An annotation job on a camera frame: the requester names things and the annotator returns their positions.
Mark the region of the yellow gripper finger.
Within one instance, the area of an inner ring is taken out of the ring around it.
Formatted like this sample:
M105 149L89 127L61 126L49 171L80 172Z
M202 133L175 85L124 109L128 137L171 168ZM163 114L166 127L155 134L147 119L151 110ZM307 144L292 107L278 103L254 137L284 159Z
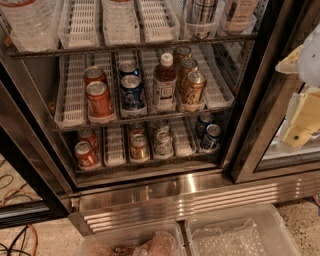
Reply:
M298 59L302 46L298 46L287 57L280 61L275 70L283 74L296 74L298 72Z
M305 93L294 93L280 130L279 147L300 149L319 130L320 89L311 87Z

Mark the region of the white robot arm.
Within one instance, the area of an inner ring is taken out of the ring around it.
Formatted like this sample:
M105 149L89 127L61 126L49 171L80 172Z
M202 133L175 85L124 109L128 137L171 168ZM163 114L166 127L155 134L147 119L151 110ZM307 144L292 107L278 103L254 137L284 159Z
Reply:
M320 130L320 24L275 70L297 74L300 81L309 85L305 93L292 95L277 142L279 150L296 151Z

